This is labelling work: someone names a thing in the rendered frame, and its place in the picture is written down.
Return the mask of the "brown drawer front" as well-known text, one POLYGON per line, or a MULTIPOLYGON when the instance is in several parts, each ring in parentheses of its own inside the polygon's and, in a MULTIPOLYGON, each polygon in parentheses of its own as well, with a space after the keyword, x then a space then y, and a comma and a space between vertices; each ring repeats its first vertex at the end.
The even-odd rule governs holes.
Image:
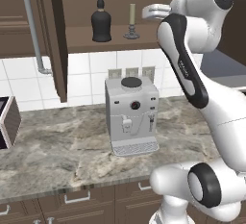
POLYGON ((149 186, 148 180, 120 184, 115 187, 114 224, 149 224, 151 216, 159 208, 161 197, 152 189, 141 191, 149 186))
POLYGON ((48 224, 48 217, 55 217, 53 224, 114 224, 114 188, 97 187, 82 189, 64 194, 46 196, 38 199, 41 210, 48 224), (63 197, 69 199, 87 197, 90 200, 64 204, 63 197))
POLYGON ((0 204, 0 212, 3 212, 7 205, 11 206, 11 210, 7 215, 0 216, 0 224, 34 224, 37 219, 41 220, 41 224, 45 224, 37 200, 0 204))

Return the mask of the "grey coffee machine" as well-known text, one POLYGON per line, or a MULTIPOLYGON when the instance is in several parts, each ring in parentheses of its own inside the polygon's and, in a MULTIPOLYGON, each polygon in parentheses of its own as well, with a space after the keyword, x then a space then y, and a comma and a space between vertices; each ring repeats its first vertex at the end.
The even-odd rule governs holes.
POLYGON ((115 156, 137 156, 160 149, 155 138, 159 92, 148 77, 107 79, 105 98, 115 156))

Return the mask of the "black liquor bottle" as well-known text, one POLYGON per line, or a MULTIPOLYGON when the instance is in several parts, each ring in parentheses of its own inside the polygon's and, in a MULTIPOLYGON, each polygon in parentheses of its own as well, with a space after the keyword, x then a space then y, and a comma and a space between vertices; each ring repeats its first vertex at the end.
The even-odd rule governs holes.
POLYGON ((111 15, 105 11, 104 0, 97 0, 97 11, 91 16, 92 40, 111 41, 111 15))

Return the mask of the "grey range hood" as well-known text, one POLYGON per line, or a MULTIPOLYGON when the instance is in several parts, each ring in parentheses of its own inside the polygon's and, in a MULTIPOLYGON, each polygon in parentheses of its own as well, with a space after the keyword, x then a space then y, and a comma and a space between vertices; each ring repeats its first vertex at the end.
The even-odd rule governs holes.
POLYGON ((202 58, 202 72, 213 81, 246 93, 246 66, 214 50, 202 58))

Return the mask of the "cream candle on grey holder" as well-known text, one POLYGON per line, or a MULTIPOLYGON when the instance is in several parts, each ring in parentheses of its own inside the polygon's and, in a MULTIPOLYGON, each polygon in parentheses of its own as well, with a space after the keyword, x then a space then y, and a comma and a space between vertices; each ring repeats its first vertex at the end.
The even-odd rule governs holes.
POLYGON ((135 32, 135 4, 130 5, 129 10, 129 32, 124 35, 126 39, 138 39, 140 35, 135 32))

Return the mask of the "grey wall outlet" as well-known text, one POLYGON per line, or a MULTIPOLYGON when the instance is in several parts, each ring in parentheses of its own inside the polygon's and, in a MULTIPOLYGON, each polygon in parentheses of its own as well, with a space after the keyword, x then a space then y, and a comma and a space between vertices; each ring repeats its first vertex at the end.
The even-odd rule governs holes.
POLYGON ((137 77, 138 76, 138 68, 127 68, 126 69, 127 77, 137 77))
POLYGON ((142 75, 145 77, 148 77, 151 80, 151 82, 154 82, 155 67, 153 67, 153 66, 143 67, 142 68, 142 75))
POLYGON ((121 69, 109 69, 108 74, 109 74, 110 79, 119 79, 122 76, 122 70, 121 69))

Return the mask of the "brown wall cabinet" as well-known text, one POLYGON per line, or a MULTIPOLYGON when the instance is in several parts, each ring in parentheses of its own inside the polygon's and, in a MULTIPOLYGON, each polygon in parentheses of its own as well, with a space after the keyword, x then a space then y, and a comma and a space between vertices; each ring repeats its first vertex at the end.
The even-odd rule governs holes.
POLYGON ((141 17, 142 9, 150 4, 167 4, 171 0, 104 0, 105 9, 111 15, 111 41, 94 42, 92 40, 91 15, 96 11, 97 0, 62 0, 66 40, 70 53, 136 50, 156 48, 156 21, 141 17), (135 4, 135 32, 138 39, 126 39, 129 32, 130 5, 135 4))

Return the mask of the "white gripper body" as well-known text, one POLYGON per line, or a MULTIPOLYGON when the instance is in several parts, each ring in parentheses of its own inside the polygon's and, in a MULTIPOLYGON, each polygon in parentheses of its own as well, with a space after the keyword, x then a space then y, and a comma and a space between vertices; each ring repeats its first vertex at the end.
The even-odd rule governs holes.
POLYGON ((171 7, 165 4, 151 4, 142 9, 143 19, 164 19, 171 12, 171 7))

